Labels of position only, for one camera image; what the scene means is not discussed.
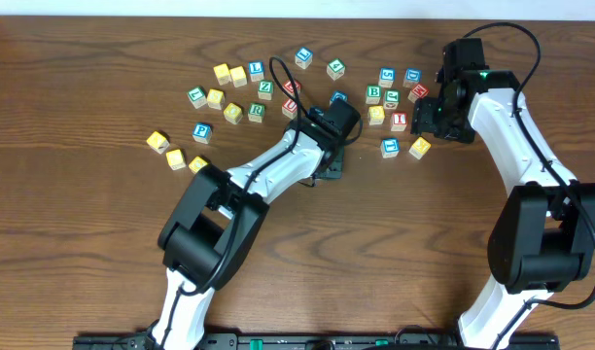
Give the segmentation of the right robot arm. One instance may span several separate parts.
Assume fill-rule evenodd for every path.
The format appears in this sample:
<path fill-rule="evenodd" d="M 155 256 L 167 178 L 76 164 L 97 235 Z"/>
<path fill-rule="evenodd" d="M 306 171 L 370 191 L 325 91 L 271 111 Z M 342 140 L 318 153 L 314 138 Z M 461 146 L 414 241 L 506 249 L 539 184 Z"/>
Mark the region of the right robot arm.
<path fill-rule="evenodd" d="M 490 277 L 458 319 L 462 344 L 505 349 L 540 304 L 595 262 L 595 183 L 582 183 L 550 150 L 510 71 L 492 70 L 478 38 L 443 49 L 436 97 L 415 101 L 411 131 L 470 144 L 480 137 L 507 192 L 490 234 Z"/>

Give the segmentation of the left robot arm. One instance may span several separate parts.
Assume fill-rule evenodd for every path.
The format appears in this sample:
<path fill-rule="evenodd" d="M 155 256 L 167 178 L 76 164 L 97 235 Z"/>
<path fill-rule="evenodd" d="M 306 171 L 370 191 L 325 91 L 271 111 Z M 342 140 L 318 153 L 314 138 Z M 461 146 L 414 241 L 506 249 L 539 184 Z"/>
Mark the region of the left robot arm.
<path fill-rule="evenodd" d="M 167 290 L 147 335 L 150 349 L 194 349 L 216 291 L 243 264 L 270 203 L 293 184 L 325 171 L 348 142 L 360 113 L 342 99 L 293 119 L 280 141 L 228 170 L 213 164 L 194 175 L 162 228 Z"/>

